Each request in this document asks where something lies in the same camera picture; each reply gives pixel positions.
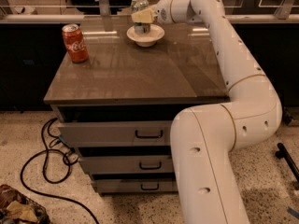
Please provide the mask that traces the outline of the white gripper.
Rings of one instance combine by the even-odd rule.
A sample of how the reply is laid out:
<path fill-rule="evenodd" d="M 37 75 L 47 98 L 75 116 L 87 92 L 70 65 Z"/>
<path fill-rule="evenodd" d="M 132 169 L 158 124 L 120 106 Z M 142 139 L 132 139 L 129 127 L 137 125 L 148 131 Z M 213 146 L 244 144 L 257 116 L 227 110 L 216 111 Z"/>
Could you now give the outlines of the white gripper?
<path fill-rule="evenodd" d="M 172 0 L 160 0 L 157 4 L 152 5 L 151 8 L 138 10 L 131 15 L 132 21 L 135 23 L 153 23 L 155 18 L 161 24 L 173 23 L 171 17 L 171 3 Z"/>

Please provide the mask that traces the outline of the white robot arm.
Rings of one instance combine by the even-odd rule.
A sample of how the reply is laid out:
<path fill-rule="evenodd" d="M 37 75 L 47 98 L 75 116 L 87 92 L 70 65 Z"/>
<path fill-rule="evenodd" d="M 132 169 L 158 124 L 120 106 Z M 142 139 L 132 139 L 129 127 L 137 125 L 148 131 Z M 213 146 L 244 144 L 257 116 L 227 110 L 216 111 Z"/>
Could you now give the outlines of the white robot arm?
<path fill-rule="evenodd" d="M 170 145 L 184 224 L 249 224 L 229 161 L 233 149 L 268 139 L 281 102 L 272 83 L 229 22 L 221 0 L 160 0 L 135 22 L 202 23 L 208 29 L 229 102 L 180 111 Z"/>

